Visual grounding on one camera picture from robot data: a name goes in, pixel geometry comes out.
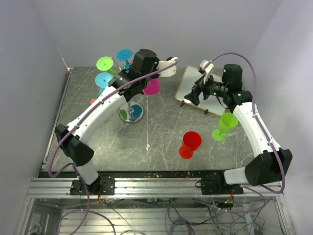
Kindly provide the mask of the blue plastic wine glass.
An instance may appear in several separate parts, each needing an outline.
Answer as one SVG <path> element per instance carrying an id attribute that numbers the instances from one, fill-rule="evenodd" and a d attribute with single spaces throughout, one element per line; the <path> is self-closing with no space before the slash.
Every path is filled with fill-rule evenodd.
<path id="1" fill-rule="evenodd" d="M 132 55 L 133 55 L 133 52 L 128 49 L 128 48 L 125 48 L 125 49 L 122 49 L 120 50 L 116 57 L 119 61 L 125 61 L 125 66 L 124 66 L 124 69 L 128 69 L 130 67 L 130 59 L 132 58 Z"/>

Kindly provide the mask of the green plastic wine glass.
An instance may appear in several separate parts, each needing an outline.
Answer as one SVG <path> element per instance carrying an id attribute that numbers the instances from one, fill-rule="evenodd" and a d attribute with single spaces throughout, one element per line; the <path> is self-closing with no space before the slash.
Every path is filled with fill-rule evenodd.
<path id="1" fill-rule="evenodd" d="M 116 75 L 118 72 L 113 69 L 114 60 L 109 56 L 103 56 L 99 58 L 96 62 L 96 67 L 100 71 L 107 72 L 111 75 Z"/>

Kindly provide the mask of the pink plastic wine glass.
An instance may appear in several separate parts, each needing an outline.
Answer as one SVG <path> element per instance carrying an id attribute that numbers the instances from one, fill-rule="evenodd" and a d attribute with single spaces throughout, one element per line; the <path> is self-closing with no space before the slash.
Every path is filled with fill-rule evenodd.
<path id="1" fill-rule="evenodd" d="M 146 95 L 155 95 L 161 90 L 160 82 L 158 78 L 151 79 L 150 83 L 144 89 Z"/>

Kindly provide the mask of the red plastic wine glass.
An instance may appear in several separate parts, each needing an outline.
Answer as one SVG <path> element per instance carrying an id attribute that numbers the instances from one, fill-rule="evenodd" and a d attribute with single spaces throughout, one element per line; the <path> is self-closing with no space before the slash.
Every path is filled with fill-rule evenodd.
<path id="1" fill-rule="evenodd" d="M 179 155 L 183 159 L 190 159 L 201 144 L 201 136 L 197 132 L 189 131 L 183 136 L 182 146 L 179 149 Z"/>

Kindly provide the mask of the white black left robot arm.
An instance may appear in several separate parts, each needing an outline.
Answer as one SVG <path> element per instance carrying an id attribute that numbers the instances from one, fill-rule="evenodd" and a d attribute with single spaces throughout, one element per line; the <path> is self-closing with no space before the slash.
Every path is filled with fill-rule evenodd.
<path id="1" fill-rule="evenodd" d="M 148 79 L 158 78 L 158 64 L 155 52 L 140 49 L 130 67 L 113 76 L 101 95 L 78 118 L 56 126 L 57 149 L 70 158 L 70 165 L 77 170 L 86 193 L 95 194 L 101 187 L 101 177 L 92 162 L 94 151 L 88 146 L 91 136 L 112 113 L 135 95 L 143 94 Z"/>

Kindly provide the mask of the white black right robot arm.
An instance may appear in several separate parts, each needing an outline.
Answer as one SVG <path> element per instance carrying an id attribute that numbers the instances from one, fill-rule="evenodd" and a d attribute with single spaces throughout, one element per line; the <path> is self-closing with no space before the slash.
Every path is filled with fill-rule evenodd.
<path id="1" fill-rule="evenodd" d="M 269 133 L 262 121 L 252 94 L 243 90 L 241 66 L 226 64 L 223 75 L 215 80 L 213 65 L 199 72 L 188 66 L 182 76 L 176 98 L 193 106 L 221 115 L 219 128 L 212 132 L 217 141 L 241 124 L 253 150 L 253 160 L 244 167 L 224 171 L 215 183 L 216 190 L 228 193 L 233 185 L 263 186 L 281 182 L 292 160 L 292 153 L 283 149 Z"/>

